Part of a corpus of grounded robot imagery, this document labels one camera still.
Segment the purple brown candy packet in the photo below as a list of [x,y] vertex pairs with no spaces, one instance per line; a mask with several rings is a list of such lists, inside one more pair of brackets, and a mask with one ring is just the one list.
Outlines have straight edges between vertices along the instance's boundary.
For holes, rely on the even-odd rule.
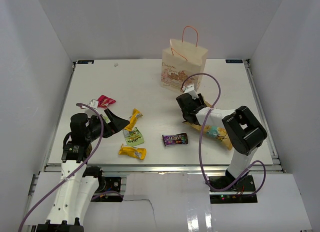
[[164,146],[182,145],[189,143],[188,135],[186,133],[179,133],[175,135],[162,135],[162,140]]

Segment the large tan chips bag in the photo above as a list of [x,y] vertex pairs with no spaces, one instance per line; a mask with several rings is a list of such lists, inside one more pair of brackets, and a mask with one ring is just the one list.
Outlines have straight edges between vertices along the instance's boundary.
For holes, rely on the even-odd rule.
[[234,112],[234,109],[212,109],[206,104],[206,107],[196,114],[199,123],[189,123],[186,121],[184,121],[184,123],[200,131],[202,135],[207,135],[219,140],[228,150],[231,150],[233,145],[223,124],[223,119]]

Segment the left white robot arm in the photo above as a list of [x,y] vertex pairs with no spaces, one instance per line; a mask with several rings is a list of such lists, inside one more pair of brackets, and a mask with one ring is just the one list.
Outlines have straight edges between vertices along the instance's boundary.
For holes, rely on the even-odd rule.
[[96,151],[92,143],[109,138],[123,130],[129,121],[119,118],[105,109],[109,121],[97,112],[89,117],[77,113],[70,119],[70,132],[63,142],[61,185],[45,223],[38,224],[37,231],[83,231],[83,220],[96,191],[106,185],[100,167],[88,167],[88,158]]

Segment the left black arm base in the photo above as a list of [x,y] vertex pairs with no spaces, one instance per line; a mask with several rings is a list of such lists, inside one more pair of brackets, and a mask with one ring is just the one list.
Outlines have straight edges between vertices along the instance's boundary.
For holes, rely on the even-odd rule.
[[121,190],[121,177],[115,176],[106,176],[101,167],[92,166],[86,168],[83,174],[83,177],[93,176],[98,179],[98,188],[95,191],[96,193],[101,193],[105,191],[117,191]]

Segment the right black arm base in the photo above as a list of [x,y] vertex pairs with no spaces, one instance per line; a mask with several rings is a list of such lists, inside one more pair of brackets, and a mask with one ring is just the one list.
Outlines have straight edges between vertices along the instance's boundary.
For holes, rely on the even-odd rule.
[[209,193],[211,204],[244,204],[257,203],[257,195],[252,175],[247,175],[226,191]]

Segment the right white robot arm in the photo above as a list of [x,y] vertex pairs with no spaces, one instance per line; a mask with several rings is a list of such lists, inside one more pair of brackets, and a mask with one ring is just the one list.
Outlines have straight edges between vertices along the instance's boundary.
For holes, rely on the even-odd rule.
[[211,132],[228,142],[234,149],[225,173],[226,186],[238,191],[244,185],[252,157],[267,138],[267,132],[247,106],[223,110],[205,104],[201,94],[184,93],[176,97],[185,122],[200,129],[200,134]]

